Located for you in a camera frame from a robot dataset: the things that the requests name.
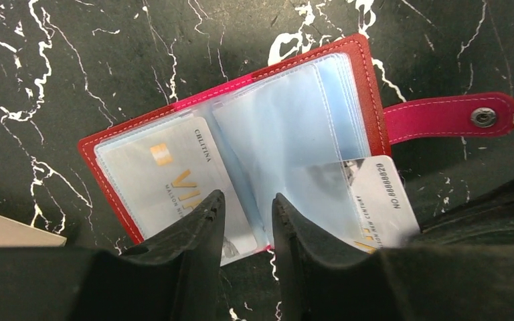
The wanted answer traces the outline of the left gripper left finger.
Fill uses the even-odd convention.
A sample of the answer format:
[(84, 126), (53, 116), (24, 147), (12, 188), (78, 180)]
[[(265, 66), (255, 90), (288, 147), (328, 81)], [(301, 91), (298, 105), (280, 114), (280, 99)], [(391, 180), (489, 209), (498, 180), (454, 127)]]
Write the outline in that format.
[(0, 247), (0, 320), (213, 320), (224, 194), (120, 255)]

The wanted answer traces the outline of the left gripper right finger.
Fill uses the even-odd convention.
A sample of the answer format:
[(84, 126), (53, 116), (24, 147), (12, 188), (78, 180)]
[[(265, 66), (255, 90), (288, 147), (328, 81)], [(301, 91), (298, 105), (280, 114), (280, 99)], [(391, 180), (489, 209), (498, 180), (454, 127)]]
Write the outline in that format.
[(277, 194), (283, 320), (514, 320), (514, 245), (415, 245), (367, 254)]

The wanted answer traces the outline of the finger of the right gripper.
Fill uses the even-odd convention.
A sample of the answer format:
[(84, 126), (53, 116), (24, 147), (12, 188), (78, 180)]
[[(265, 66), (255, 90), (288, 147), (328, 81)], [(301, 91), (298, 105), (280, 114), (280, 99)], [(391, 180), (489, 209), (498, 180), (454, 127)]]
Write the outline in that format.
[(410, 243), (514, 245), (514, 179), (433, 218)]

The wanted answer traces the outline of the silver VIP card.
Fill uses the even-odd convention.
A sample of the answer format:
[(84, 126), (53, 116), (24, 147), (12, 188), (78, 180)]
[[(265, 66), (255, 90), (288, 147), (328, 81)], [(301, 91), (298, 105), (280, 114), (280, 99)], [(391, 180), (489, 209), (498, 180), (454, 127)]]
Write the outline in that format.
[(224, 193), (222, 264), (257, 250), (253, 234), (209, 126), (200, 116), (155, 122), (95, 148), (121, 203), (148, 239), (191, 213), (212, 191)]
[(411, 203), (392, 158), (386, 155), (308, 167), (307, 218), (367, 253), (401, 247), (419, 234)]

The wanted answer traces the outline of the red card holder wallet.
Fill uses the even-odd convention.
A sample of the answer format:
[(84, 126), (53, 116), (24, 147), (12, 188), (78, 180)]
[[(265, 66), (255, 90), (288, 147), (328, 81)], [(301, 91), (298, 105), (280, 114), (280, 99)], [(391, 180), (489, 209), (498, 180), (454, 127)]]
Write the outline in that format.
[(245, 258), (274, 248), (277, 194), (307, 218), (315, 195), (308, 167), (391, 157), (393, 144), (417, 138), (502, 136), (514, 129), (514, 99), (487, 92), (384, 108), (369, 44), (360, 34), (236, 78), (79, 142), (82, 158), (134, 243), (147, 239), (102, 172), (95, 148), (136, 128), (186, 116), (206, 120), (258, 242)]

